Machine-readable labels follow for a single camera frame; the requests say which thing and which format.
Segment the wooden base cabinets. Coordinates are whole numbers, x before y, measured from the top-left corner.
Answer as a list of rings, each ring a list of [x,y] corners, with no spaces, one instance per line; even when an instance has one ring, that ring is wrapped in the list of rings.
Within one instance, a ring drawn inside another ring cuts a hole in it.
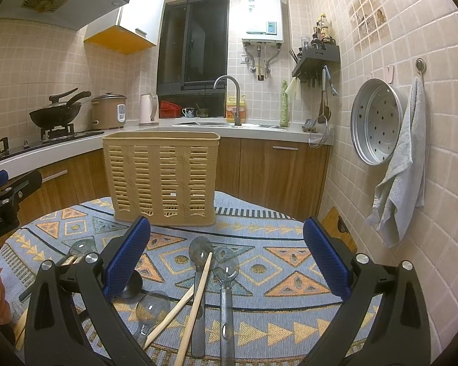
[[[322,201],[331,146],[223,137],[219,142],[216,190],[303,221]],[[102,149],[40,167],[46,182],[20,204],[21,224],[109,193]]]

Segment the black plastic spoon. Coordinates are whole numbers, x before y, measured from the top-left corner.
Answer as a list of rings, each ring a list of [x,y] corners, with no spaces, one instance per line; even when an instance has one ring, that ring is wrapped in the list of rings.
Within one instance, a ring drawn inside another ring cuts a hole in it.
[[[133,298],[140,293],[142,287],[143,287],[142,277],[140,276],[140,273],[135,270],[131,274],[130,279],[127,282],[127,285],[125,286],[124,290],[120,292],[119,294],[117,294],[116,297],[122,298],[122,299]],[[33,283],[19,295],[19,300],[21,302],[24,302],[31,295],[34,289],[35,289],[35,284]]]

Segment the red dish basket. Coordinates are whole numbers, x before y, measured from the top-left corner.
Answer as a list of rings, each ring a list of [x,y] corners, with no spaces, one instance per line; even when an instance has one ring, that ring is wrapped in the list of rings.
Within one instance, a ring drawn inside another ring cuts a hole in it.
[[[159,104],[159,117],[161,119],[179,118],[182,116],[182,108],[173,102],[162,100]]]

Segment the beige plastic utensil basket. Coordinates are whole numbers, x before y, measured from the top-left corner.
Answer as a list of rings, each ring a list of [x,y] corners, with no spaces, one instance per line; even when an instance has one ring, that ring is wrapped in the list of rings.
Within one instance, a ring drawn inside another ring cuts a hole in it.
[[[145,217],[153,226],[215,223],[214,132],[123,131],[103,138],[115,219]]]

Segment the yellow detergent bottle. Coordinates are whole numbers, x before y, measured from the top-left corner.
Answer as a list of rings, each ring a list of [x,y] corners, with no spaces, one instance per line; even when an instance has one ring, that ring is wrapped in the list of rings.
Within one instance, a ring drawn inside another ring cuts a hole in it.
[[[241,123],[245,123],[245,96],[240,96],[240,104],[237,108],[236,97],[228,97],[226,102],[226,120],[227,122],[234,122],[236,113],[239,113]]]

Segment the wooden chopstick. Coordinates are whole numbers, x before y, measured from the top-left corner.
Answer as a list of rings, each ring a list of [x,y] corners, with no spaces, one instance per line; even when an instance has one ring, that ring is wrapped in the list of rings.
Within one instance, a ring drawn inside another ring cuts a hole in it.
[[[197,288],[197,291],[195,293],[195,296],[193,298],[193,306],[189,314],[189,318],[187,321],[187,325],[185,326],[185,332],[184,336],[181,340],[181,343],[179,345],[179,351],[177,353],[177,357],[175,359],[174,365],[175,366],[183,366],[184,365],[184,359],[185,355],[187,353],[187,348],[190,343],[191,337],[192,337],[192,332],[193,332],[193,327],[195,325],[196,319],[197,319],[197,314],[198,314],[198,309],[200,307],[200,304],[202,302],[202,296],[205,292],[205,286],[206,282],[208,279],[208,274],[209,270],[211,267],[212,263],[212,258],[213,258],[213,253],[209,252],[207,260],[205,262],[202,275],[200,278],[200,282]]]
[[[179,312],[184,308],[188,301],[193,297],[194,294],[194,285],[192,285],[187,292],[182,296],[179,302],[169,311],[167,316],[164,317],[162,322],[153,329],[151,333],[148,334],[146,341],[144,342],[143,350],[146,350],[156,338],[166,329],[166,327],[172,322],[172,320],[179,314]]]

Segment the white water heater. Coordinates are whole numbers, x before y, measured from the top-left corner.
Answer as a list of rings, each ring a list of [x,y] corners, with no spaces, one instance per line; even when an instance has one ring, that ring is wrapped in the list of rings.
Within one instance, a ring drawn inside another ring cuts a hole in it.
[[[282,44],[281,0],[240,0],[239,27],[243,43]]]

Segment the grey translucent spoon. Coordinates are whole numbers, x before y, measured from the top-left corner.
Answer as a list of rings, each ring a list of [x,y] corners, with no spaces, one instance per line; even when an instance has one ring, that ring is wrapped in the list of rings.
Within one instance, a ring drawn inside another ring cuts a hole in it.
[[[195,266],[194,289],[197,290],[208,254],[213,252],[213,244],[205,236],[198,236],[189,246],[189,257]],[[192,356],[201,359],[205,356],[205,295],[202,295],[193,326],[191,339]]]

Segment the black wall spice shelf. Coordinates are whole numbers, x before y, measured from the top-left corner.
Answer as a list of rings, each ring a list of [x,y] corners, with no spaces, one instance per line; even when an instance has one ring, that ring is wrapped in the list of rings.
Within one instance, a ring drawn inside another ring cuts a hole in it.
[[[318,74],[325,64],[339,63],[340,49],[338,45],[326,44],[324,49],[310,48],[302,56],[292,71],[294,78],[310,80]]]

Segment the black wok with lid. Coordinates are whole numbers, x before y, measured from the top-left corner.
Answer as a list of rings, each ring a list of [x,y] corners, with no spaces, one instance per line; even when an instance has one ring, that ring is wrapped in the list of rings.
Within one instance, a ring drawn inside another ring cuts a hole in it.
[[[77,90],[78,88],[74,88],[65,93],[51,95],[49,105],[29,113],[32,122],[43,130],[66,127],[80,112],[82,100],[92,95],[91,91],[76,93]]]

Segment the grey hanging towel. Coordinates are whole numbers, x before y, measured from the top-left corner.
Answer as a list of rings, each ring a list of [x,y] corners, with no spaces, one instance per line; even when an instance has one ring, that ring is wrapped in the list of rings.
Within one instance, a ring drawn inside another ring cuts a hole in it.
[[[389,248],[403,240],[414,209],[424,205],[426,107],[423,81],[417,77],[411,85],[399,139],[386,174],[375,188],[371,214],[366,218]]]

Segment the blue patterned table mat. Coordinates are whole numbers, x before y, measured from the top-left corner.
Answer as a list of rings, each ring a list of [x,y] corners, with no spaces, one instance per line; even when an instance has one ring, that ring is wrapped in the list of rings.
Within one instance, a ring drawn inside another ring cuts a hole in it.
[[[222,192],[215,197],[212,226],[162,227],[136,268],[140,297],[158,318],[172,310],[193,286],[189,247],[206,237],[217,252],[236,258],[231,282],[235,361],[239,365],[297,365],[324,334],[340,307],[303,239],[303,225],[285,214]],[[27,308],[21,293],[45,260],[60,260],[85,240],[101,251],[127,230],[114,217],[108,197],[50,212],[19,228],[0,250],[6,298],[17,320]]]

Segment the brown rice cooker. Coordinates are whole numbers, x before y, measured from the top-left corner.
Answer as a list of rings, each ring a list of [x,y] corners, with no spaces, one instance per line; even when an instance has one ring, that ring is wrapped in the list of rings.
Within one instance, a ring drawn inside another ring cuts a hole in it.
[[[92,129],[109,130],[124,127],[127,97],[117,93],[105,93],[91,101]]]

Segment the wooden cutting board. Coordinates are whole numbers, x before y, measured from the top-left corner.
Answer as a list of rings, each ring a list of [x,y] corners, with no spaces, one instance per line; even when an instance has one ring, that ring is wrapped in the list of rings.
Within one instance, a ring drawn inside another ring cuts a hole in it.
[[[331,237],[342,240],[353,254],[357,253],[357,244],[336,207],[322,219],[322,226]]]

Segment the black gas stove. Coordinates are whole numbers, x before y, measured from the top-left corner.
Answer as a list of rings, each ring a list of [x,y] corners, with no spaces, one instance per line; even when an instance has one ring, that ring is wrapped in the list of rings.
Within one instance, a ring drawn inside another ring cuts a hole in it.
[[[74,125],[70,123],[66,127],[55,127],[52,130],[42,129],[41,137],[38,140],[29,141],[24,139],[23,144],[17,147],[11,147],[6,136],[0,139],[0,161],[46,146],[102,135],[103,133],[104,131],[100,130],[75,131]]]

